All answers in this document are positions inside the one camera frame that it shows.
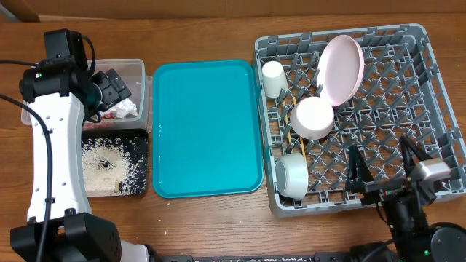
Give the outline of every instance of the white tissue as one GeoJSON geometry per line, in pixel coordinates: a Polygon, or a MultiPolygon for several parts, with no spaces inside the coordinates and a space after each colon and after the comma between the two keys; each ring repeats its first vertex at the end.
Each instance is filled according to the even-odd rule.
{"type": "Polygon", "coordinates": [[[102,116],[107,114],[112,114],[115,118],[124,118],[128,114],[133,116],[138,115],[138,107],[134,104],[129,98],[126,98],[120,103],[117,103],[115,106],[109,110],[102,113],[102,116]]]}

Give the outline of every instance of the blue tray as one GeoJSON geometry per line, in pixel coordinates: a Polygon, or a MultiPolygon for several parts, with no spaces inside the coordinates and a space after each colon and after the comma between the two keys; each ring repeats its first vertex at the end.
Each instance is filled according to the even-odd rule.
{"type": "Polygon", "coordinates": [[[154,189],[164,198],[249,193],[264,179],[253,71],[242,60],[154,75],[154,189]]]}

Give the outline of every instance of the wood grain surface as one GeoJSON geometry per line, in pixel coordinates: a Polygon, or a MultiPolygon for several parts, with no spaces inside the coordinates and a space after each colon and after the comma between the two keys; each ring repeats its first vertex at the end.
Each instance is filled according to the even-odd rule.
{"type": "MultiPolygon", "coordinates": [[[[39,61],[45,57],[42,34],[69,28],[92,39],[97,59],[140,58],[152,75],[166,63],[250,62],[254,41],[260,36],[400,23],[420,23],[427,29],[459,126],[466,134],[464,14],[0,24],[0,59],[39,61]]],[[[0,92],[19,100],[18,82],[25,69],[1,65],[0,92]]],[[[0,260],[19,261],[9,245],[9,230],[25,225],[33,180],[32,132],[20,122],[20,109],[8,103],[0,102],[0,120],[0,260]]],[[[116,224],[122,239],[148,243],[162,255],[310,254],[345,251],[390,238],[375,209],[275,218],[265,183],[252,194],[177,200],[163,199],[151,187],[144,197],[91,199],[90,204],[95,215],[116,224]]],[[[464,197],[433,204],[426,212],[431,223],[466,226],[464,197]]]]}

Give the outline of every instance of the dish rack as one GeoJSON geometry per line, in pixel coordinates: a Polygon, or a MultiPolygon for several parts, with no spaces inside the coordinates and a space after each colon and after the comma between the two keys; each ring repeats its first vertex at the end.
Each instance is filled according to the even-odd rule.
{"type": "Polygon", "coordinates": [[[378,183],[405,175],[398,144],[401,135],[451,168],[451,177],[435,193],[437,201],[465,193],[465,142],[421,25],[265,36],[257,39],[254,57],[269,205],[277,217],[363,207],[362,195],[344,190],[348,147],[358,146],[378,183]],[[320,94],[319,58],[329,41],[342,34],[362,48],[363,82],[351,100],[334,109],[333,129],[326,138],[300,138],[289,123],[291,110],[301,99],[320,94]],[[261,73],[271,60],[282,63],[289,86],[273,99],[264,94],[261,73]],[[304,199],[283,197],[276,187],[275,162],[293,152],[306,156],[309,186],[304,199]]]}

